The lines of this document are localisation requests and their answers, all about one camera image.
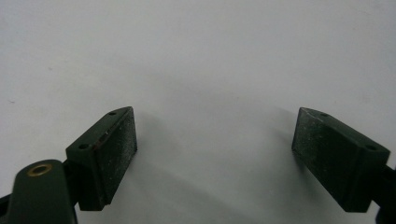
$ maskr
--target screw hole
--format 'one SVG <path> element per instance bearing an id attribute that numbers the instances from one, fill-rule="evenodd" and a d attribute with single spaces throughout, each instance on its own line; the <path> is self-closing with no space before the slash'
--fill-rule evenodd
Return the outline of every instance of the screw hole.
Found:
<path id="1" fill-rule="evenodd" d="M 39 175 L 43 175 L 52 169 L 51 164 L 39 164 L 27 172 L 29 176 L 35 177 Z"/>
<path id="2" fill-rule="evenodd" d="M 88 144 L 81 144 L 81 145 L 79 145 L 78 148 L 84 149 L 84 148 L 87 148 L 88 146 L 89 146 Z"/>
<path id="3" fill-rule="evenodd" d="M 373 146 L 370 146 L 370 145 L 367 145 L 366 147 L 367 147 L 368 149 L 372 150 L 372 151 L 376 151 L 376 147 L 373 147 Z"/>

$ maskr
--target white surface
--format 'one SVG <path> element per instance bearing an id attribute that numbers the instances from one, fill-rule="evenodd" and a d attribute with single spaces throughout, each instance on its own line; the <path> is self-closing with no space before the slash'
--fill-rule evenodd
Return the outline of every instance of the white surface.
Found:
<path id="1" fill-rule="evenodd" d="M 139 151 L 87 223 L 374 223 L 290 145 L 298 108 L 396 146 L 396 2 L 1 1 L 0 195 L 107 111 Z"/>

